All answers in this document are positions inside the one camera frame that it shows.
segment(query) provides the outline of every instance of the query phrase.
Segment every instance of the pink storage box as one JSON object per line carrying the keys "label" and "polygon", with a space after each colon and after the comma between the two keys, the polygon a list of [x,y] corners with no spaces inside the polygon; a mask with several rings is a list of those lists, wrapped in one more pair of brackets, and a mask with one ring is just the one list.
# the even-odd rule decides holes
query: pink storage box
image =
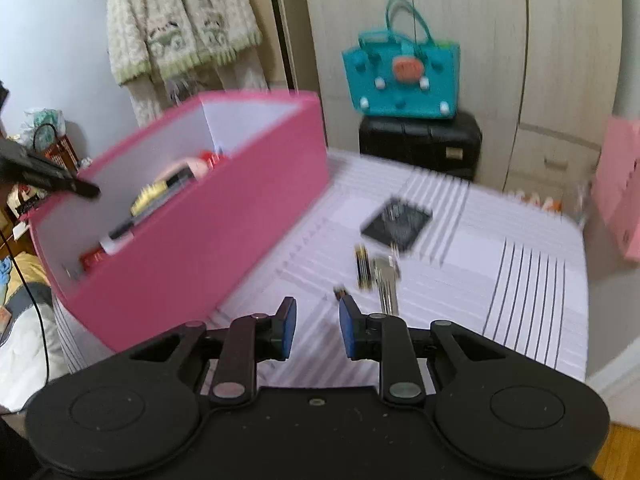
{"label": "pink storage box", "polygon": [[[129,217],[172,162],[230,157],[135,228],[133,240],[75,280],[78,256]],[[328,184],[320,103],[311,93],[208,92],[98,158],[82,177],[97,201],[51,198],[31,233],[65,307],[113,351],[204,319]],[[277,305],[256,305],[263,311]]]}
{"label": "pink storage box", "polygon": [[612,117],[591,195],[622,255],[640,260],[640,121]]}

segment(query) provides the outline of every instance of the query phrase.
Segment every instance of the battery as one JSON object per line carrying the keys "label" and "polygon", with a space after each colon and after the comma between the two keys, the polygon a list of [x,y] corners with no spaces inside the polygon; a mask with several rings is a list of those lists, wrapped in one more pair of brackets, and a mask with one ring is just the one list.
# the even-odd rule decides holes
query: battery
{"label": "battery", "polygon": [[369,255],[364,245],[356,245],[356,264],[358,266],[358,287],[371,290],[371,268],[369,267]]}

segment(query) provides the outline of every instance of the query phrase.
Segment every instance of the wooden floor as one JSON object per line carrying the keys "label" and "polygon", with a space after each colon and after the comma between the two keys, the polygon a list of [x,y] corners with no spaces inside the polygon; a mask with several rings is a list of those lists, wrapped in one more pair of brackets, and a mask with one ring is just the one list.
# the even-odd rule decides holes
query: wooden floor
{"label": "wooden floor", "polygon": [[640,479],[640,431],[612,424],[593,470],[604,480]]}

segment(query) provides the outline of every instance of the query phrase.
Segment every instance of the striped tablecloth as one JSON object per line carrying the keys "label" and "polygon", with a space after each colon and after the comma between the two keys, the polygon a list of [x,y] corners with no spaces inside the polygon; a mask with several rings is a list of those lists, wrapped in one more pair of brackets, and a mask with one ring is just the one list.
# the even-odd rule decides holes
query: striped tablecloth
{"label": "striped tablecloth", "polygon": [[[360,226],[391,196],[433,210],[412,252],[399,258],[399,312],[409,326],[450,319],[584,380],[588,290],[582,236],[571,220],[403,164],[334,151],[328,161],[327,192],[208,320],[225,327],[296,298],[291,357],[259,364],[260,384],[377,384],[377,363],[345,356],[332,289],[342,283],[361,310],[380,311],[376,290],[358,290],[353,247],[388,253]],[[59,303],[56,319],[72,369],[110,353]]]}

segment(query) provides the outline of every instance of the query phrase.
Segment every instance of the drawer handle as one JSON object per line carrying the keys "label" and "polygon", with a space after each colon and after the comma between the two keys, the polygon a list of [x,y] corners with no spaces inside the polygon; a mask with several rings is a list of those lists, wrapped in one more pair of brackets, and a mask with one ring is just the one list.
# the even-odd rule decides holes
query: drawer handle
{"label": "drawer handle", "polygon": [[566,160],[562,162],[545,157],[545,168],[556,171],[566,171],[569,167],[569,163]]}

